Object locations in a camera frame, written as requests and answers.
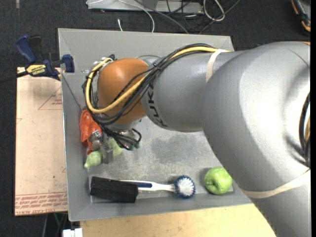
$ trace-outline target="black carpet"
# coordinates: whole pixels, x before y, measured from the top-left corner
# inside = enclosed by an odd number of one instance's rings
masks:
[[[221,0],[228,10],[237,0]],[[92,12],[86,0],[0,0],[0,78],[15,74],[15,68],[26,61],[16,50],[15,41],[24,34],[41,35],[42,52],[58,54],[58,28],[118,30],[117,19],[125,31],[149,32],[151,21],[144,12]],[[152,13],[156,32],[178,33],[183,30],[161,15]],[[186,26],[181,15],[174,19]],[[193,28],[200,30],[205,23],[188,20]],[[192,34],[197,30],[188,28]],[[206,35],[231,36],[235,50],[253,48],[280,40],[309,40],[303,34],[294,17],[290,0],[241,0],[222,22],[205,30]],[[0,84],[0,236],[41,236],[45,215],[36,217],[14,217],[14,161],[15,161],[15,115],[16,82]],[[48,234],[56,233],[53,217],[48,219]]]

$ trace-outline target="green apple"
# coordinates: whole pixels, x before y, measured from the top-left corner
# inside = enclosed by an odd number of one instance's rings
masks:
[[[211,168],[204,177],[204,185],[215,195],[225,194],[231,188],[233,179],[224,167]]]

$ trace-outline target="cardboard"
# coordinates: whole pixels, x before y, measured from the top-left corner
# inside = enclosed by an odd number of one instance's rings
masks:
[[[15,216],[68,210],[61,82],[17,79]]]

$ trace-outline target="white bristles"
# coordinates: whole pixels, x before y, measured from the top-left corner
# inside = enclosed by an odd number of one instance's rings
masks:
[[[178,178],[177,183],[178,195],[185,198],[191,197],[195,193],[195,185],[191,178],[181,177]]]

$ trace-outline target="gray tray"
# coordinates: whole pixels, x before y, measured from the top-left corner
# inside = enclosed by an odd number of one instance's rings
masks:
[[[203,132],[164,130],[148,118],[142,119],[136,127],[143,135],[138,150],[124,150],[109,164],[88,170],[83,167],[85,148],[80,142],[79,118],[85,102],[81,86],[93,62],[110,54],[115,54],[118,59],[144,54],[164,56],[191,43],[207,43],[233,50],[230,38],[224,36],[59,29],[60,55],[72,55],[76,68],[75,73],[62,74],[68,210],[71,221],[251,203],[235,183],[223,196],[207,192],[203,185],[204,175],[211,167],[221,164]],[[168,192],[142,192],[136,202],[130,204],[112,203],[89,194],[92,176],[169,183],[183,174],[190,176],[197,188],[197,194],[191,199],[181,199]]]

